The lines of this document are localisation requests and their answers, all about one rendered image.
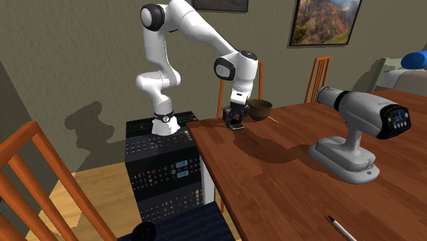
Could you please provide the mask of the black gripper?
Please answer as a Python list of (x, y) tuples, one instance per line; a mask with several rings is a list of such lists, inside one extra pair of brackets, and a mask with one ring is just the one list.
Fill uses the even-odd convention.
[(232, 120), (235, 119), (235, 128), (244, 128), (243, 120), (248, 116), (249, 105), (230, 102), (230, 105), (222, 109), (222, 119), (227, 127), (230, 127)]

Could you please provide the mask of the brown bowl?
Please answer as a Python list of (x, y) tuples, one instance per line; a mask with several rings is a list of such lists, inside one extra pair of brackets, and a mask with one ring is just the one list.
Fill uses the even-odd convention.
[(248, 115), (254, 121), (261, 121), (267, 118), (272, 109), (272, 104), (263, 99), (250, 99), (248, 105), (250, 107)]

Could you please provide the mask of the black patterned robot stand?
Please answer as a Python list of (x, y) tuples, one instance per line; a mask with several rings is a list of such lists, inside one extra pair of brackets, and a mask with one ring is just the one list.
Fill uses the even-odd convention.
[(153, 119), (126, 123), (125, 166), (142, 221), (158, 223), (215, 201), (215, 186), (186, 124), (191, 112), (175, 115), (180, 129), (152, 133)]

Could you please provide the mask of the brown wooden table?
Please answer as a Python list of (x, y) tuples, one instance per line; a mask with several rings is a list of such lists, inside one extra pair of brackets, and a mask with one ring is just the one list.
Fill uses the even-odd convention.
[(242, 241), (427, 241), (427, 97), (384, 90), (409, 109), (411, 128), (388, 140), (363, 135), (380, 174), (364, 185), (340, 180), (307, 153), (344, 136), (339, 114), (319, 103), (272, 110), (232, 131), (219, 118), (188, 125)]

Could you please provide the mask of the dark blue striped block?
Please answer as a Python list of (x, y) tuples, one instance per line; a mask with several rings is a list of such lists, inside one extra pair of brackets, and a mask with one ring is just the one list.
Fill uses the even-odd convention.
[(157, 224), (150, 224), (153, 235), (137, 238), (136, 232), (119, 237), (117, 241), (235, 241), (215, 202), (197, 207)]

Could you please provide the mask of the grey handheld device on base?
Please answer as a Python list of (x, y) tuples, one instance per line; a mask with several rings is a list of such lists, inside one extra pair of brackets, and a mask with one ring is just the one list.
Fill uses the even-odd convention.
[(343, 91), (328, 86), (318, 90), (318, 103), (334, 108), (345, 120), (346, 138), (330, 136), (312, 144), (307, 153), (346, 183), (365, 184), (380, 173), (376, 156), (360, 146), (361, 134), (386, 140), (411, 128), (406, 107), (366, 92)]

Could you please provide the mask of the black round knob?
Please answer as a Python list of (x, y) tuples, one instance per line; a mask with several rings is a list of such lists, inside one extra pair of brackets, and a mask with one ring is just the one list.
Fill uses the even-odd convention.
[(157, 232), (153, 223), (142, 222), (131, 232), (131, 241), (155, 241), (156, 235)]

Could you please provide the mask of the white pen with black tip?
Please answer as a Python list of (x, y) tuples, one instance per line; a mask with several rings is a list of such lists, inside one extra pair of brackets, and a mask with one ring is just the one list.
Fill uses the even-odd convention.
[(332, 224), (345, 236), (349, 241), (357, 241), (345, 228), (343, 228), (333, 217), (328, 216)]

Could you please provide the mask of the pale sofa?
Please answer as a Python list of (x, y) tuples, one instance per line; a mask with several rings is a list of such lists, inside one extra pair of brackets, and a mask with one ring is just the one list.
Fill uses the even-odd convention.
[(382, 60), (384, 63), (375, 91), (393, 89), (427, 97), (426, 70), (405, 69), (400, 65), (401, 59), (382, 58)]

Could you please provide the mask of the blue cushion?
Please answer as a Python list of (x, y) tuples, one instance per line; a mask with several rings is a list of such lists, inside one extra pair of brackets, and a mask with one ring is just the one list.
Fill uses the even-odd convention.
[(401, 59), (400, 65), (405, 69), (424, 69), (427, 66), (427, 51), (408, 53)]

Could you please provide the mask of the dark framed wall picture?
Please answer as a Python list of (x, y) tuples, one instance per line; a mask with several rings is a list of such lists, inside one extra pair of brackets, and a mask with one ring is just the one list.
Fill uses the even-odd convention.
[(192, 0), (195, 10), (217, 12), (247, 12), (248, 0)]

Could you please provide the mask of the framed landscape wall picture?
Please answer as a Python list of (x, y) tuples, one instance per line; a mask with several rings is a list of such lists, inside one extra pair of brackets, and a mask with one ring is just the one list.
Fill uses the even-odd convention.
[(296, 0), (289, 46), (345, 46), (362, 0)]

